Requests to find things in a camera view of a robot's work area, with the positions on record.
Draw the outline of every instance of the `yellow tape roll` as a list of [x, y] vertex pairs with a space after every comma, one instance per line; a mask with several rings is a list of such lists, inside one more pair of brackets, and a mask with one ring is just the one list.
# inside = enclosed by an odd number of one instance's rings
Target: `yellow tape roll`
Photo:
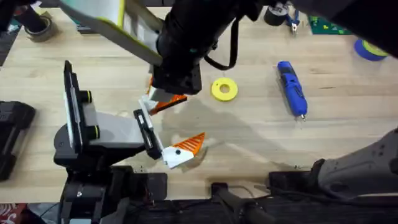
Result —
[[[229, 88], [229, 91], [226, 93], [223, 93], [221, 91], [221, 88], [225, 86]], [[211, 86], [211, 94], [220, 101], [229, 101], [235, 98], [235, 96], [238, 94], [238, 86], [234, 82], [234, 80], [230, 78], [219, 78], [216, 81], [213, 82]]]

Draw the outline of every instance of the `red object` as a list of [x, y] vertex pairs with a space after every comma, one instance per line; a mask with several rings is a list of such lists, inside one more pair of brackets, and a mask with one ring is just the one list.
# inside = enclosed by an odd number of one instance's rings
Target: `red object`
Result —
[[25, 203], [0, 204], [0, 224], [19, 224], [26, 205]]

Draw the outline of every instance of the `green mat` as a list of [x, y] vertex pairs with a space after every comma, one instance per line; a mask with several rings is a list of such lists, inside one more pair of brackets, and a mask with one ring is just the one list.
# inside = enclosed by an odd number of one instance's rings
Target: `green mat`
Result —
[[351, 34], [349, 30], [328, 22], [326, 19], [318, 16], [308, 16], [308, 21], [311, 25], [312, 34]]

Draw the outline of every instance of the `tape roll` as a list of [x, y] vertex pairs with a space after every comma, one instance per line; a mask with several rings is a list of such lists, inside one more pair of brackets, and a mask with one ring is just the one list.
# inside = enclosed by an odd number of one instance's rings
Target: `tape roll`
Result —
[[359, 56], [370, 61], [380, 61], [388, 56], [387, 53], [369, 44], [365, 40], [357, 40], [354, 44], [354, 49]]
[[[221, 91], [221, 88], [228, 88], [226, 93]], [[229, 101], [235, 98], [238, 94], [238, 86], [234, 80], [230, 78], [219, 78], [215, 80], [211, 86], [211, 94], [220, 101]]]

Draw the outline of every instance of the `orange plastic piece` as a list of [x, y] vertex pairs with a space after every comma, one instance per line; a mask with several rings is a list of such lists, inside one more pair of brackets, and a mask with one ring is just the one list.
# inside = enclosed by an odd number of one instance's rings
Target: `orange plastic piece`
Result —
[[[149, 82], [149, 86], [148, 86], [148, 90], [147, 90], [147, 95], [149, 94], [149, 90], [150, 90], [150, 86], [152, 85], [152, 81], [153, 81], [153, 77], [150, 78], [150, 82]], [[164, 103], [164, 102], [158, 102], [156, 104], [156, 107], [154, 109], [152, 109], [149, 114], [150, 115], [154, 115], [157, 114], [158, 112], [167, 109], [169, 107], [172, 107], [174, 105], [177, 105], [179, 103], [182, 103], [184, 101], [186, 101], [188, 98], [185, 95], [174, 95], [173, 98], [168, 102], [168, 103]]]
[[147, 95], [149, 94], [150, 86], [152, 85], [152, 81], [153, 80], [154, 80], [154, 77], [150, 77], [149, 86], [148, 86], [148, 90], [147, 90]]
[[197, 136], [173, 145], [173, 147], [191, 151], [193, 155], [196, 155], [205, 140], [205, 134], [206, 133], [198, 134]]

